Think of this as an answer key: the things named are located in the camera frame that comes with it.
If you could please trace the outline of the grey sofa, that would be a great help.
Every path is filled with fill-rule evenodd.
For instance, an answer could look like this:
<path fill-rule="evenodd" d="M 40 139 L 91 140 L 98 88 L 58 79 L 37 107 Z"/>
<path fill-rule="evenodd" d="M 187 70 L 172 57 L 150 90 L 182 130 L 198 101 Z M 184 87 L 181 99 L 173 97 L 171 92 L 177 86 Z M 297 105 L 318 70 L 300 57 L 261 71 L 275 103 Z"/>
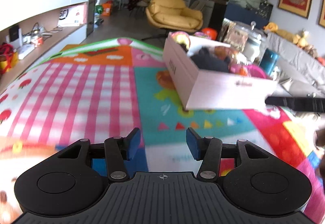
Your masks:
<path fill-rule="evenodd" d="M 265 47 L 279 55 L 280 84 L 290 95 L 324 97 L 324 66 L 316 59 L 273 32 Z"/>

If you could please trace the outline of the teal thermos bottle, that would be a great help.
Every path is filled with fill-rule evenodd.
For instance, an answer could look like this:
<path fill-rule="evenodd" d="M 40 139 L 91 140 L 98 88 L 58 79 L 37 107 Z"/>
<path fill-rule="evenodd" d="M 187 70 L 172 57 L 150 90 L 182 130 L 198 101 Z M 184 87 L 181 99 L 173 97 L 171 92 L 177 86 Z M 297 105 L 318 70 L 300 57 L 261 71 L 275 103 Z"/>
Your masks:
<path fill-rule="evenodd" d="M 278 58 L 279 55 L 276 52 L 266 49 L 259 63 L 259 67 L 264 70 L 265 74 L 270 76 L 276 66 Z"/>

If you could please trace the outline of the yellow lounge chair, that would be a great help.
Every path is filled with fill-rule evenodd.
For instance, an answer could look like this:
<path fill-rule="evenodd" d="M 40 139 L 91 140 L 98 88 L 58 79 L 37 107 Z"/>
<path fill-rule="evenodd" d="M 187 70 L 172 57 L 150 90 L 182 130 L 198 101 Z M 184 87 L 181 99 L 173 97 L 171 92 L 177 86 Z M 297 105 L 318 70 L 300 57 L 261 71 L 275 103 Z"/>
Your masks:
<path fill-rule="evenodd" d="M 148 22 L 159 29 L 192 33 L 203 25 L 202 12 L 187 7 L 184 0 L 150 0 L 145 12 Z"/>

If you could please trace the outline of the packaged bread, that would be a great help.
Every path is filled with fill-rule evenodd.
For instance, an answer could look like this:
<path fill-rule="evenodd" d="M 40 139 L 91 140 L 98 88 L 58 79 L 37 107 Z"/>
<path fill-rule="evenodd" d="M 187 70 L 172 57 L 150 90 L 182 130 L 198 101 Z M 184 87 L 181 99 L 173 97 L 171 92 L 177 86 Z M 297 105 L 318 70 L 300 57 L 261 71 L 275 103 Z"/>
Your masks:
<path fill-rule="evenodd" d="M 227 65 L 238 64 L 238 50 L 231 47 L 215 46 L 214 55 Z"/>

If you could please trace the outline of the colourful play mat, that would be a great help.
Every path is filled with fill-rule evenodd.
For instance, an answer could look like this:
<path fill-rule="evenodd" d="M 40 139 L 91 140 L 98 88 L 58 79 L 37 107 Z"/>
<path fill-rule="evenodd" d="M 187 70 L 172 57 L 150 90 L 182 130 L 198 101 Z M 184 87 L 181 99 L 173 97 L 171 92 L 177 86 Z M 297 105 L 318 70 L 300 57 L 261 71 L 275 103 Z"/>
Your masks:
<path fill-rule="evenodd" d="M 162 50 L 118 38 L 68 45 L 51 60 L 19 76 L 1 94 L 1 223 L 22 213 L 14 195 L 26 170 L 73 142 L 103 143 L 142 132 L 134 171 L 192 171 L 200 163 L 186 145 L 186 129 L 226 143 L 240 138 L 259 145 L 309 177 L 312 194 L 305 215 L 324 223 L 320 161 L 312 130 L 289 111 L 185 110 L 162 59 Z"/>

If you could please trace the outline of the orange round toy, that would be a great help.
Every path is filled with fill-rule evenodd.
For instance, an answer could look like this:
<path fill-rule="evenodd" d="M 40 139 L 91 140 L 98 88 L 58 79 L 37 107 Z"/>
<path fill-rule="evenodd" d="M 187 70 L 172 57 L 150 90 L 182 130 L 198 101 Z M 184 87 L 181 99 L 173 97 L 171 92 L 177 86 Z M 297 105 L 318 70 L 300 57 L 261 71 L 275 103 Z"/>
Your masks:
<path fill-rule="evenodd" d="M 216 40 L 218 37 L 217 30 L 213 28 L 203 28 L 201 32 L 204 34 L 204 36 L 210 40 Z"/>

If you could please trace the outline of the black plush toy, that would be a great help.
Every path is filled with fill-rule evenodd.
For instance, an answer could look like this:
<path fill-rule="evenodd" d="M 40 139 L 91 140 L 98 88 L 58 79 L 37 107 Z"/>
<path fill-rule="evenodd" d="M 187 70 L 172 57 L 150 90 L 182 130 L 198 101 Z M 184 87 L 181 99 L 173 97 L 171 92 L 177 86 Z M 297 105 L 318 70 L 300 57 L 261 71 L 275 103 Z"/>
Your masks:
<path fill-rule="evenodd" d="M 229 72 L 228 61 L 221 60 L 213 55 L 207 47 L 201 48 L 197 53 L 192 55 L 191 60 L 199 69 L 222 73 Z"/>

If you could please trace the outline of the white SF express box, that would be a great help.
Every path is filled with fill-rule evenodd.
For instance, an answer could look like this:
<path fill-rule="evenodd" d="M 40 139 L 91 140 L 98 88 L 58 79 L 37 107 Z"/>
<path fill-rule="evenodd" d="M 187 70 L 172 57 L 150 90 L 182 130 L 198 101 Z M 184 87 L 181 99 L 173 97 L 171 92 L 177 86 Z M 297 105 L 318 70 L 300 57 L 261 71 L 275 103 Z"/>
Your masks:
<path fill-rule="evenodd" d="M 78 27 L 87 23 L 87 4 L 64 7 L 60 10 L 58 27 Z"/>

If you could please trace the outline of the pink cardboard storage box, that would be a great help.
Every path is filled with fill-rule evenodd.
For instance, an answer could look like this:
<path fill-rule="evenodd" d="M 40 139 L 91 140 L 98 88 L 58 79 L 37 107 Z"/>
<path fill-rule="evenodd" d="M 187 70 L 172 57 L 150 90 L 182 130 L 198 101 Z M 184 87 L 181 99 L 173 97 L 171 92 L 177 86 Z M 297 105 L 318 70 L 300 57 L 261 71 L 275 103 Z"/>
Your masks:
<path fill-rule="evenodd" d="M 185 110 L 246 110 L 265 106 L 266 98 L 278 86 L 276 81 L 199 69 L 191 56 L 200 48 L 214 51 L 217 46 L 230 45 L 196 36 L 189 36 L 189 40 L 190 47 L 185 52 L 169 33 L 162 55 Z"/>

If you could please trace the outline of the yellow duck plush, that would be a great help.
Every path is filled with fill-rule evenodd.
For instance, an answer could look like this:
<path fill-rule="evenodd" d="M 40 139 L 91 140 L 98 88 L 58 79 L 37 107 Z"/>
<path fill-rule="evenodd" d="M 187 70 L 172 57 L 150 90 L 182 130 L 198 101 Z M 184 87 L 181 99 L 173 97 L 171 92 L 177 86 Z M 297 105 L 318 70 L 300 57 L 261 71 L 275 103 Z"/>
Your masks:
<path fill-rule="evenodd" d="M 278 25 L 274 22 L 269 22 L 267 25 L 263 27 L 263 30 L 268 32 L 273 32 L 293 44 L 297 44 L 299 40 L 295 34 L 292 34 L 289 31 L 286 31 L 284 29 L 279 29 Z"/>

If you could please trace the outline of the pink plastic bowl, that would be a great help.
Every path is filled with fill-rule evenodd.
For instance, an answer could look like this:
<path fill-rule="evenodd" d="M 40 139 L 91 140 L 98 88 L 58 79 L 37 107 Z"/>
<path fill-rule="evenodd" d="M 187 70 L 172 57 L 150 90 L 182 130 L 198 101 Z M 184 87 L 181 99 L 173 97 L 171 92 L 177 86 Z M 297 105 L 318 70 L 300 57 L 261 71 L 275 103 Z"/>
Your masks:
<path fill-rule="evenodd" d="M 240 66 L 237 74 L 241 76 L 247 76 L 247 77 L 268 79 L 268 76 L 264 72 L 264 70 L 256 65 Z"/>

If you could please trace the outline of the glass jar with lid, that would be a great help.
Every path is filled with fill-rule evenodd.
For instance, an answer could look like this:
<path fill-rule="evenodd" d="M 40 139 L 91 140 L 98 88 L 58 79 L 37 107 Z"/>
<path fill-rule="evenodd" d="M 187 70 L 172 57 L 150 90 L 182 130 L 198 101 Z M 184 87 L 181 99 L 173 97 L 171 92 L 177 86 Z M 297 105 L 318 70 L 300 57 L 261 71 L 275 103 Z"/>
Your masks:
<path fill-rule="evenodd" d="M 256 28 L 256 22 L 252 21 L 250 24 L 235 21 L 236 28 L 247 34 L 247 41 L 242 51 L 242 54 L 249 62 L 254 62 L 260 55 L 261 44 L 266 41 L 266 34 L 264 31 Z"/>

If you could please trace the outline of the red framed calligraphy picture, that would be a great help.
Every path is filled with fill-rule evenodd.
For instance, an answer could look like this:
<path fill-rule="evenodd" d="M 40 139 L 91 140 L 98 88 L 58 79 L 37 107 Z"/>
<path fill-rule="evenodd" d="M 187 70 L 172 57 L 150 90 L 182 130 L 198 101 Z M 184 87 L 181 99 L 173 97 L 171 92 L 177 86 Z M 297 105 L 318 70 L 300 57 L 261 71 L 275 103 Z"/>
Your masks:
<path fill-rule="evenodd" d="M 325 1 L 322 4 L 322 10 L 318 24 L 325 28 Z"/>

